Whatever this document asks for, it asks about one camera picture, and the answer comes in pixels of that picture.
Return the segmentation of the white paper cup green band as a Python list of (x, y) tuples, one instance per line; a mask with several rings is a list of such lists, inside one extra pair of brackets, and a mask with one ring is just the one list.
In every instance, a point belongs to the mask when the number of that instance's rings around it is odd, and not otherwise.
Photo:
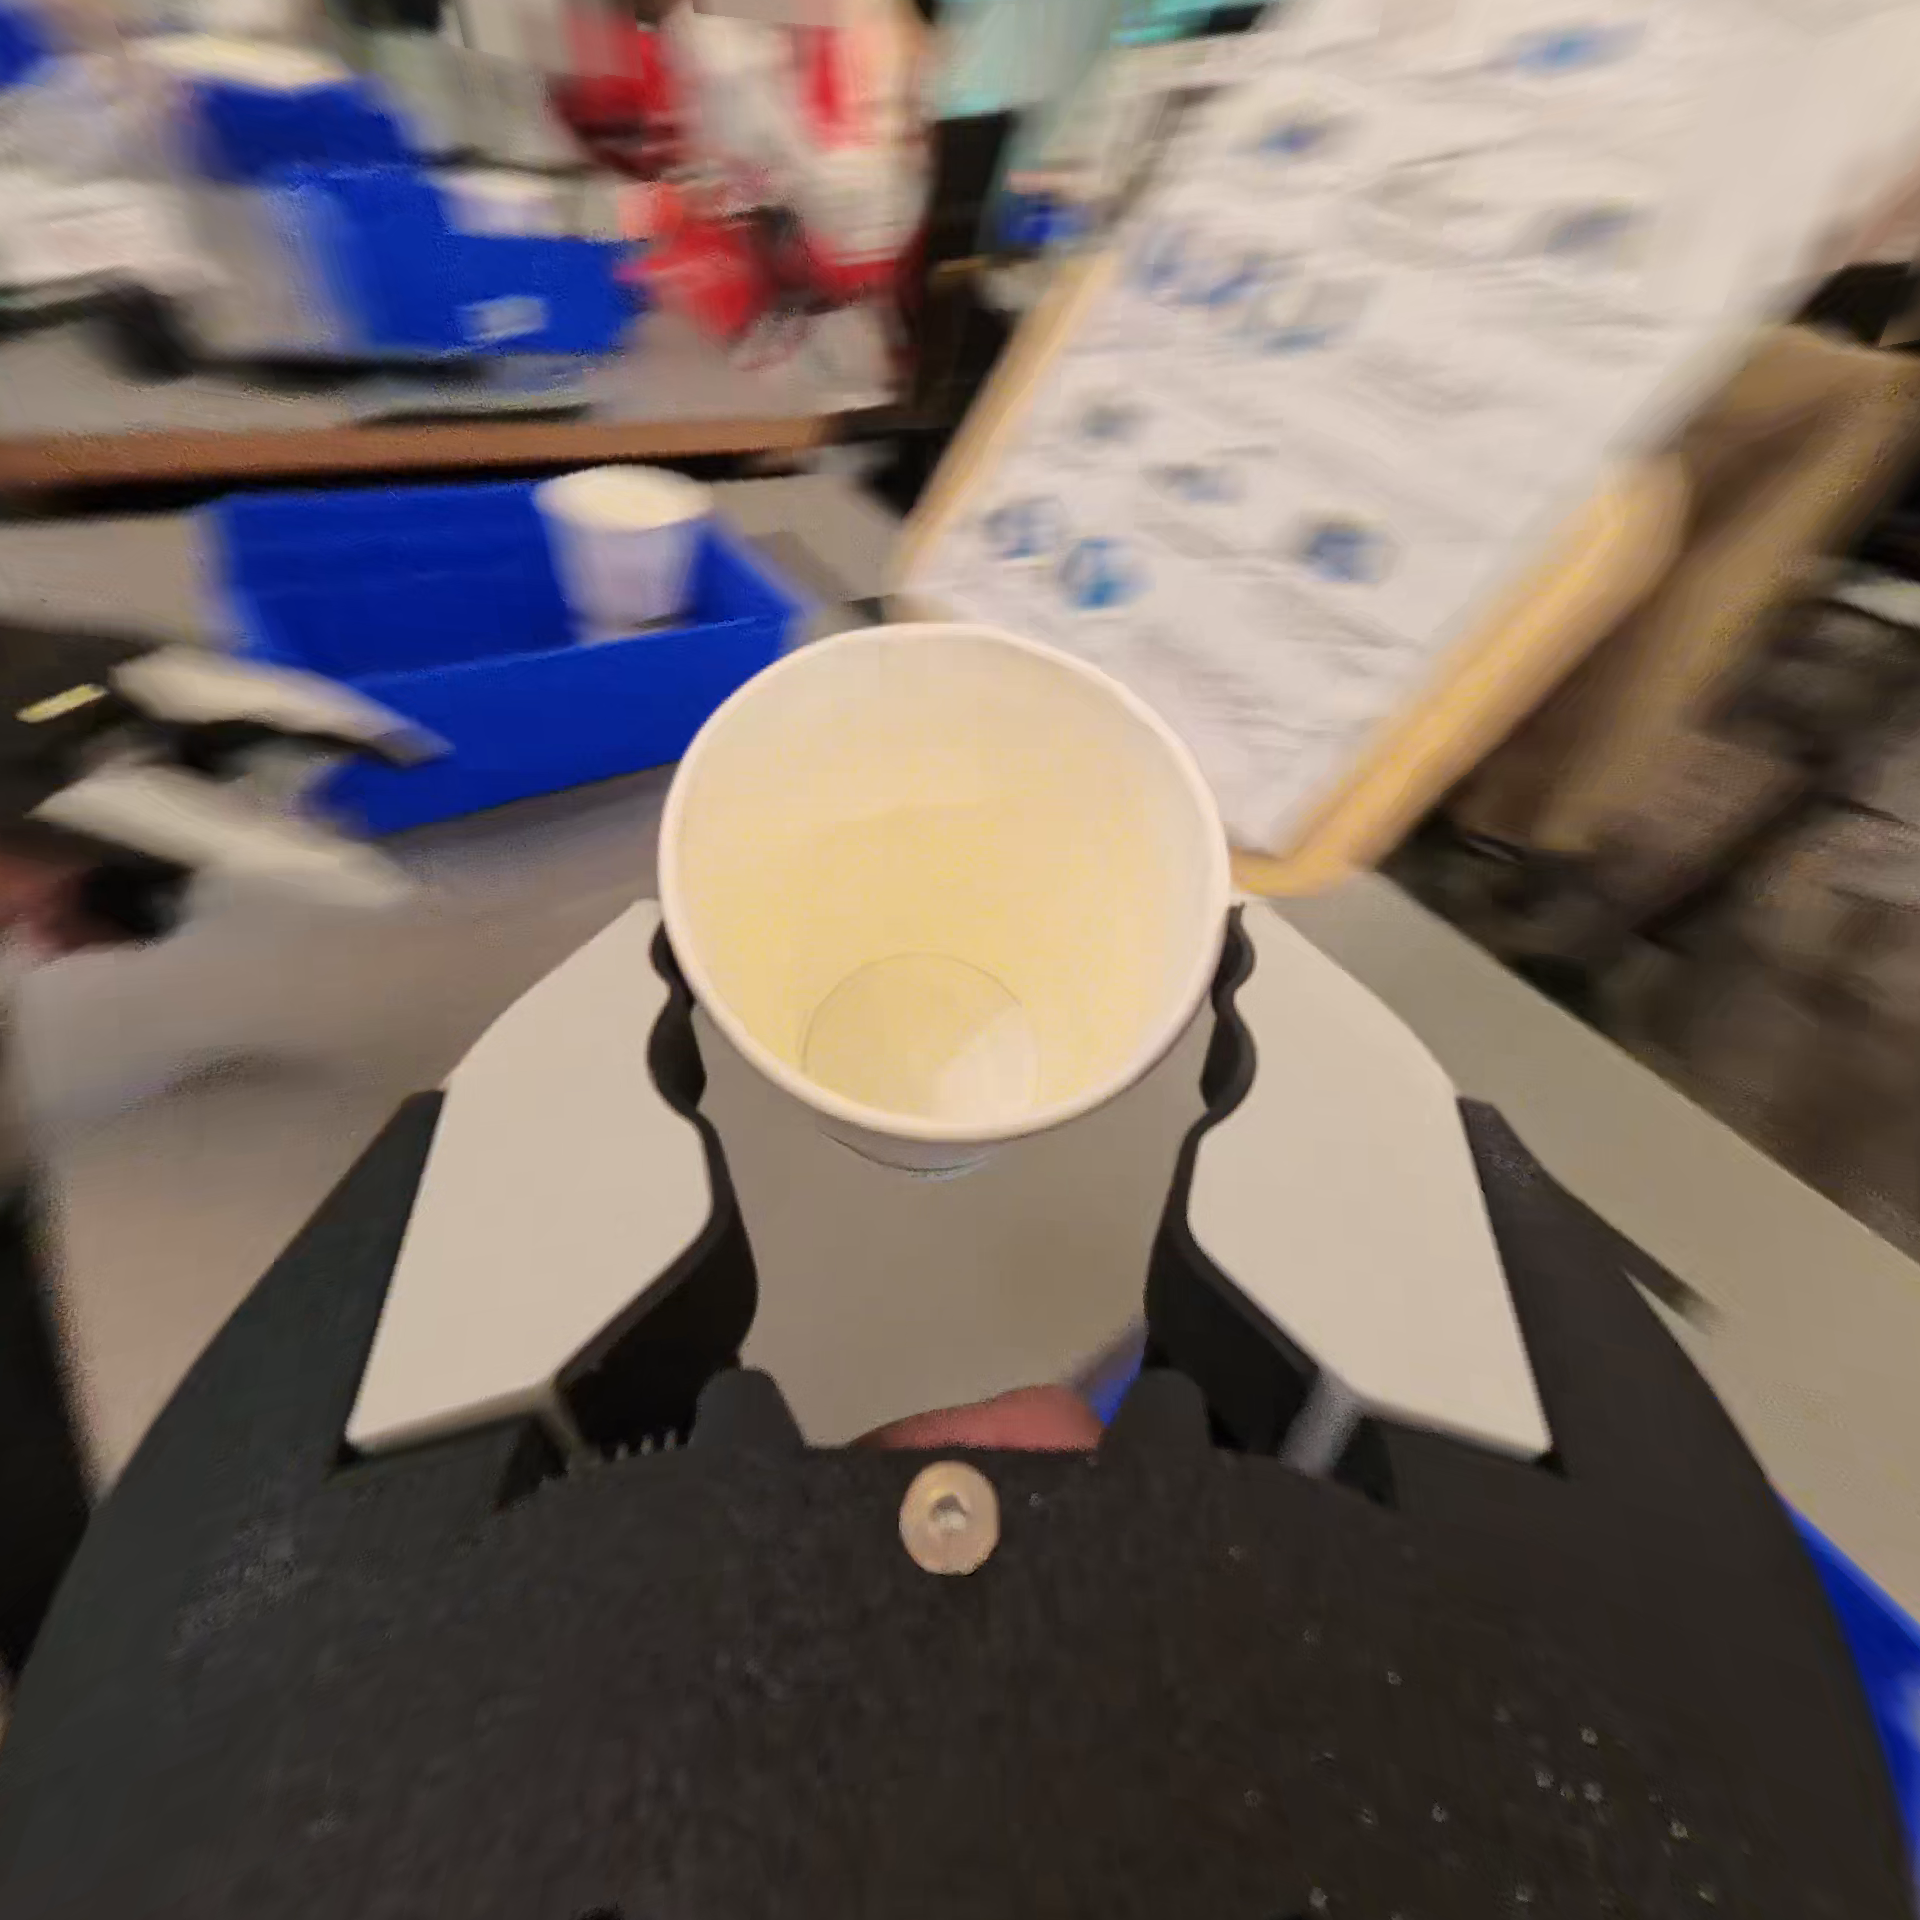
[(1130, 689), (964, 624), (829, 638), (730, 695), (660, 816), (707, 1024), (866, 1162), (950, 1181), (1112, 1106), (1210, 995), (1224, 828)]

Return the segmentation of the grey table with wooden edge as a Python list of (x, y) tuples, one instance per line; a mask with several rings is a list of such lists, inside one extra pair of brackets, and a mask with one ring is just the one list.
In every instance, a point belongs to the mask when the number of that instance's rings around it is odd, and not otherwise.
[(587, 368), (574, 421), (356, 424), (349, 392), (266, 392), (217, 374), (142, 384), (74, 326), (2, 345), (2, 495), (237, 488), (594, 464), (744, 464), (783, 472), (819, 446), (903, 432), (903, 404), (854, 406), (803, 365), (733, 365), (657, 316), (636, 349)]

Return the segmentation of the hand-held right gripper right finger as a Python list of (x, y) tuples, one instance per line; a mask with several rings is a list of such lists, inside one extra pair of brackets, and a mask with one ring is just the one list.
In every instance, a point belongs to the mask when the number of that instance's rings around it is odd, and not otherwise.
[(1372, 1422), (1537, 1464), (1552, 1428), (1452, 1076), (1269, 902), (1213, 978), (1203, 1115), (1143, 1295), (1217, 1436), (1337, 1466)]

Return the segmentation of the blue plastic bin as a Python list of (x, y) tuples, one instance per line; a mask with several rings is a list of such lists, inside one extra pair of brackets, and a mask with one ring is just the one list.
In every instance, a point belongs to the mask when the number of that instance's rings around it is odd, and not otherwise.
[(214, 182), (253, 186), (299, 165), (412, 165), (412, 132), (359, 76), (266, 88), (193, 76), (183, 86), (187, 151)]
[[(1143, 1335), (1106, 1348), (1077, 1379), (1099, 1422), (1112, 1422), (1143, 1366)], [(1837, 1612), (1882, 1744), (1902, 1766), (1916, 1766), (1916, 1621), (1846, 1558), (1800, 1509), (1789, 1509), (1823, 1592)]]
[(417, 165), (289, 165), (263, 196), (339, 356), (600, 356), (630, 326), (619, 242), (472, 232)]
[(579, 641), (530, 484), (226, 495), (197, 524), (237, 655), (349, 686), (443, 746), (316, 784), (316, 808), (374, 836), (673, 764), (810, 621), (717, 524), (673, 624)]

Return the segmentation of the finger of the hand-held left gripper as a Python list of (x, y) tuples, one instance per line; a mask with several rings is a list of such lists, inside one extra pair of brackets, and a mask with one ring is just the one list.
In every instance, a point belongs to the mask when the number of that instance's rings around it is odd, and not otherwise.
[(284, 742), (396, 769), (449, 752), (440, 734), (344, 684), (199, 646), (136, 655), (107, 672), (107, 686), (150, 724), (206, 748), (240, 755), (260, 742)]
[(26, 826), (333, 905), (387, 909), (413, 891), (382, 852), (297, 806), (163, 764), (100, 764), (34, 804)]

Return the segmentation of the set of white paper cups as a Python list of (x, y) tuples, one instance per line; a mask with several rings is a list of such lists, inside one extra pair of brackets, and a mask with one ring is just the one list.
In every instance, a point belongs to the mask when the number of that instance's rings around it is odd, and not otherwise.
[(530, 492), (582, 642), (673, 624), (687, 606), (710, 488), (660, 466), (590, 466)]

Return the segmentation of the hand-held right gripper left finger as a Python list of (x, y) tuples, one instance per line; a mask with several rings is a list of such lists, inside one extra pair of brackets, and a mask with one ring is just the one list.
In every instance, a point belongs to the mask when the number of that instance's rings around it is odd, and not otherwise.
[(443, 1084), (366, 1371), (356, 1454), (534, 1419), (563, 1448), (690, 1436), (757, 1265), (654, 901), (500, 1014)]

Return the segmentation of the person's right hand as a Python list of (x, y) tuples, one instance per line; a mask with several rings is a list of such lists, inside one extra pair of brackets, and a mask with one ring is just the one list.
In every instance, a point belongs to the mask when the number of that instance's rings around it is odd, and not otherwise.
[(1099, 1445), (1092, 1404), (1059, 1382), (999, 1391), (964, 1405), (937, 1405), (887, 1419), (854, 1439), (876, 1451), (1077, 1451)]

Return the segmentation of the tan cardboard box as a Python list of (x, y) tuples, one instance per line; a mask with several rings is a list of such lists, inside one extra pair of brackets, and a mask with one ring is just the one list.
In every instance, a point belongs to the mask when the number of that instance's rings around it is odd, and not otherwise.
[(1766, 332), (1673, 444), (1677, 552), (1444, 806), (1493, 852), (1587, 862), (1643, 839), (1706, 719), (1916, 452), (1916, 356)]

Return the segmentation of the printed instruction sheet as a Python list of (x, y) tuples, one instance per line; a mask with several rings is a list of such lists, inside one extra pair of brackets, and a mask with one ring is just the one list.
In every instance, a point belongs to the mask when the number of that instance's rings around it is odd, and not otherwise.
[(1913, 168), (1913, 2), (1284, 2), (1007, 345), (903, 598), (1102, 666), (1290, 852)]

